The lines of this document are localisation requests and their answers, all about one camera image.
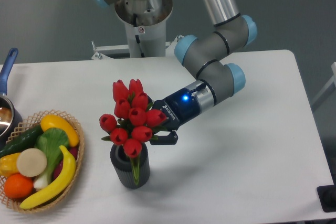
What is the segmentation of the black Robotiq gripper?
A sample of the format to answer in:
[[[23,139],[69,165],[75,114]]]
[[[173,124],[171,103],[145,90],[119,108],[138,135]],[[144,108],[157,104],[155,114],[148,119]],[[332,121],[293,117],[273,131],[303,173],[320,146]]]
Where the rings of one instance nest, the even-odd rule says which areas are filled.
[[[148,105],[152,103],[153,100],[148,96]],[[201,113],[201,107],[189,89],[180,89],[162,100],[155,101],[152,108],[165,114],[167,119],[162,126],[171,132],[168,135],[154,136],[150,139],[151,145],[175,145],[179,137],[173,130],[177,130]]]

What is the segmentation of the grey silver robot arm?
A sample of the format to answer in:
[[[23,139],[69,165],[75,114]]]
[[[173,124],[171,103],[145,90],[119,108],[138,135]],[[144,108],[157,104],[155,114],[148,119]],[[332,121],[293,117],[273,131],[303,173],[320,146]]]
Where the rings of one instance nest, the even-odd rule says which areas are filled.
[[[164,56],[166,49],[165,22],[169,18],[172,0],[95,0],[102,7],[113,5],[127,33],[132,58]],[[195,81],[151,107],[163,112],[166,121],[157,136],[153,130],[152,145],[173,145],[176,130],[207,109],[232,97],[245,86],[245,75],[233,63],[221,60],[251,43],[257,27],[247,15],[241,15],[234,0],[204,0],[214,25],[214,32],[205,39],[187,35],[178,39],[174,54]]]

